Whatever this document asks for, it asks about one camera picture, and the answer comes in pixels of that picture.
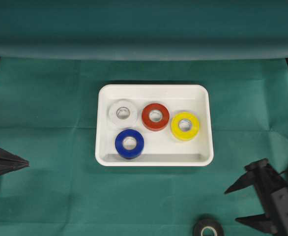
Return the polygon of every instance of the blue tape roll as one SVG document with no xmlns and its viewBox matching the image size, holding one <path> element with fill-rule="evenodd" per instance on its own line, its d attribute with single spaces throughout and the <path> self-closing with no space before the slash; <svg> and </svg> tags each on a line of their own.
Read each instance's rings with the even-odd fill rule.
<svg viewBox="0 0 288 236">
<path fill-rule="evenodd" d="M 123 147 L 123 140 L 126 137 L 133 137 L 136 140 L 135 148 L 127 150 Z M 117 135 L 115 138 L 115 148 L 120 156 L 125 159 L 133 159 L 141 154 L 144 148 L 143 136 L 134 129 L 126 129 Z"/>
</svg>

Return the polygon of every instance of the green cloth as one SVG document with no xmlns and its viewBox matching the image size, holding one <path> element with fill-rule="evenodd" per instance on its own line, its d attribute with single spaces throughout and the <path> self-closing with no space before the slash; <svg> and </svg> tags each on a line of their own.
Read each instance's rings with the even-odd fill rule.
<svg viewBox="0 0 288 236">
<path fill-rule="evenodd" d="M 104 167 L 94 156 L 97 97 L 111 83 L 200 84 L 210 96 L 214 160 L 206 167 Z M 243 167 L 288 167 L 284 59 L 0 61 L 0 147 L 30 167 L 0 177 L 0 236 L 191 236 L 209 214 L 228 236 L 262 213 L 252 187 L 224 195 Z"/>
<path fill-rule="evenodd" d="M 0 0 L 0 56 L 287 58 L 288 2 Z"/>
</svg>

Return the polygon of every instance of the white tray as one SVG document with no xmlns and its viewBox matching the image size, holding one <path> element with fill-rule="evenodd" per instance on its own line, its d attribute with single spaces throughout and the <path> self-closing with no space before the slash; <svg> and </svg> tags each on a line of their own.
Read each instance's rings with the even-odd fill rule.
<svg viewBox="0 0 288 236">
<path fill-rule="evenodd" d="M 144 149 L 132 160 L 120 157 L 115 138 L 122 131 L 108 118 L 110 106 L 127 99 L 138 107 L 138 120 L 132 129 L 144 137 Z M 167 127 L 153 132 L 142 124 L 142 109 L 153 102 L 169 110 Z M 197 136 L 180 141 L 171 132 L 172 117 L 180 111 L 194 113 L 200 122 Z M 213 160 L 213 140 L 207 90 L 200 85 L 106 85 L 99 91 L 95 157 L 104 166 L 206 166 Z"/>
</svg>

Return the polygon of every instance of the white tape roll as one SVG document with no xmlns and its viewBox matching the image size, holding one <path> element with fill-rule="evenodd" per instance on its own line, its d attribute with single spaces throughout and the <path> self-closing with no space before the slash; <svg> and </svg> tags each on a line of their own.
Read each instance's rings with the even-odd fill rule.
<svg viewBox="0 0 288 236">
<path fill-rule="evenodd" d="M 138 110 L 132 102 L 120 100 L 111 105 L 109 109 L 109 119 L 118 128 L 129 128 L 137 121 Z"/>
</svg>

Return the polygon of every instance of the tape roll hole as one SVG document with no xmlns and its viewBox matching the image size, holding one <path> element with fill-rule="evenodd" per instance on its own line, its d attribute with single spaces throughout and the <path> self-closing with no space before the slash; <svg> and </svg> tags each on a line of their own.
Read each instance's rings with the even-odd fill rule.
<svg viewBox="0 0 288 236">
<path fill-rule="evenodd" d="M 163 118 L 163 114 L 159 110 L 151 110 L 148 117 L 152 122 L 160 122 Z"/>
<path fill-rule="evenodd" d="M 122 146 L 127 150 L 133 150 L 136 147 L 136 139 L 132 136 L 125 137 L 122 141 Z"/>
<path fill-rule="evenodd" d="M 201 236 L 218 236 L 218 234 L 213 227 L 206 226 L 202 229 Z"/>
<path fill-rule="evenodd" d="M 119 119 L 128 119 L 130 116 L 130 110 L 126 107 L 120 107 L 117 111 L 116 111 L 116 116 Z"/>
<path fill-rule="evenodd" d="M 192 129 L 192 123 L 188 119 L 182 119 L 179 121 L 179 129 L 182 132 L 187 132 Z"/>
</svg>

